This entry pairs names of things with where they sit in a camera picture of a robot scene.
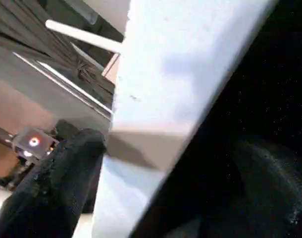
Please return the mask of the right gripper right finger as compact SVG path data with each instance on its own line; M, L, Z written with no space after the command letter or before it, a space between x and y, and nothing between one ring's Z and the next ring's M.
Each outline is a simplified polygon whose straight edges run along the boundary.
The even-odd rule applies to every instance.
M302 238L302 156L259 138L209 146L212 206L201 238Z

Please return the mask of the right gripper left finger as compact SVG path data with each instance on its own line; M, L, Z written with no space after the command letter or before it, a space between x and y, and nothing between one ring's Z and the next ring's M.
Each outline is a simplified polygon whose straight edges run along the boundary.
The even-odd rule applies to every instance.
M0 238L70 238L95 201L104 135L83 129L33 167L0 208Z

